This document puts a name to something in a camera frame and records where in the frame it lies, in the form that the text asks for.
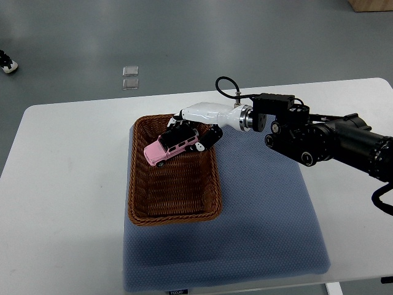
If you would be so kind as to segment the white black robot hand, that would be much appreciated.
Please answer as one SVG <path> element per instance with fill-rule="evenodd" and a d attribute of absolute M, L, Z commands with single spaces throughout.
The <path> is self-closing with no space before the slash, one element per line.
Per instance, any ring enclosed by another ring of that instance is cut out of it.
<path fill-rule="evenodd" d="M 209 125 L 209 129 L 200 135 L 198 141 L 190 146 L 191 151 L 202 152 L 223 136 L 222 127 L 230 126 L 237 131 L 248 131 L 252 128 L 252 107 L 241 104 L 235 108 L 217 103 L 197 103 L 180 110 L 170 118 L 167 129 L 192 122 Z"/>

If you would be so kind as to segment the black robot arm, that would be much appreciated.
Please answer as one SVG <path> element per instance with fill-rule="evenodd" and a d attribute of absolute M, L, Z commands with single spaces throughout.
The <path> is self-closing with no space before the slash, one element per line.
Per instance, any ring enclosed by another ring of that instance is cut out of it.
<path fill-rule="evenodd" d="M 327 116 L 311 114 L 309 107 L 293 95 L 250 95 L 252 128 L 262 131 L 262 117 L 274 115 L 265 145 L 304 165 L 335 159 L 368 173 L 385 183 L 372 194 L 381 211 L 392 214 L 392 205 L 381 196 L 392 190 L 392 137 L 372 132 L 358 114 Z"/>

